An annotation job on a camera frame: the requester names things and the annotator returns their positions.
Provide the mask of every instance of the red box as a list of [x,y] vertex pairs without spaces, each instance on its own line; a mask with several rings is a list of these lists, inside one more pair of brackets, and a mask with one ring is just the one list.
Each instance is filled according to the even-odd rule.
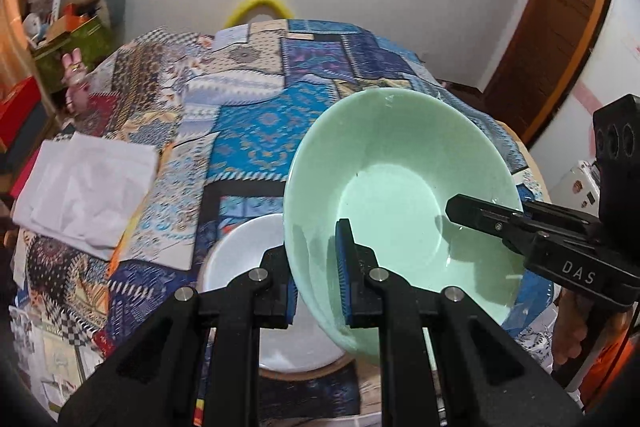
[[6,152],[18,130],[40,100],[36,79],[30,76],[14,86],[0,102],[0,152]]

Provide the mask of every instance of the mint green bowl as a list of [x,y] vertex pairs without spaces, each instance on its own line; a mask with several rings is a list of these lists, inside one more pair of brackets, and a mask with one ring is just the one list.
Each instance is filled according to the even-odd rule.
[[460,286],[496,322],[507,317],[524,272],[500,240],[452,224],[450,197],[467,194],[521,210],[511,175],[489,139],[426,94],[367,89],[325,111],[303,138],[284,196],[287,256],[300,295],[341,348],[378,357],[378,332],[344,324],[335,222],[412,285]]

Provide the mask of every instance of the white appliance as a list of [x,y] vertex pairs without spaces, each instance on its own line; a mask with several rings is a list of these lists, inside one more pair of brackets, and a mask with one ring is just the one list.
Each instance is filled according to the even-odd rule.
[[581,210],[598,217],[600,172],[593,164],[580,161],[549,191],[553,204]]

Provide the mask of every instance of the yellow object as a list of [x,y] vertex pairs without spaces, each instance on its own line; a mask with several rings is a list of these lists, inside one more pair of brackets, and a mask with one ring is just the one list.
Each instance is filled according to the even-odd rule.
[[226,20],[225,28],[231,28],[242,24],[244,17],[258,6],[267,6],[276,12],[280,19],[293,19],[293,12],[287,8],[283,0],[242,0]]

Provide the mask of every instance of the stuffed toy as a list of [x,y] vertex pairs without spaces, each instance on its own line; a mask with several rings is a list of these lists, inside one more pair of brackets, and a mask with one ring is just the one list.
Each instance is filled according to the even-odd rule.
[[62,65],[65,68],[66,84],[66,108],[69,113],[79,116],[87,110],[89,105],[89,83],[86,81],[86,66],[82,63],[82,55],[79,48],[62,56]]

